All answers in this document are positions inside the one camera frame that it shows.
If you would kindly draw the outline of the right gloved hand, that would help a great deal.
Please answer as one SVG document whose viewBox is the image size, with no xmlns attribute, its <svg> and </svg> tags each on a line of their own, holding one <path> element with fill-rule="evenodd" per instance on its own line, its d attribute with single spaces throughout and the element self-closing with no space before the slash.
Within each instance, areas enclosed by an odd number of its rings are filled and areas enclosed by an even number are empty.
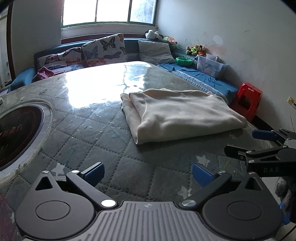
<svg viewBox="0 0 296 241">
<path fill-rule="evenodd" d="M 295 223 L 295 177 L 279 177 L 275 194 L 280 198 L 280 207 L 286 223 Z"/>
</svg>

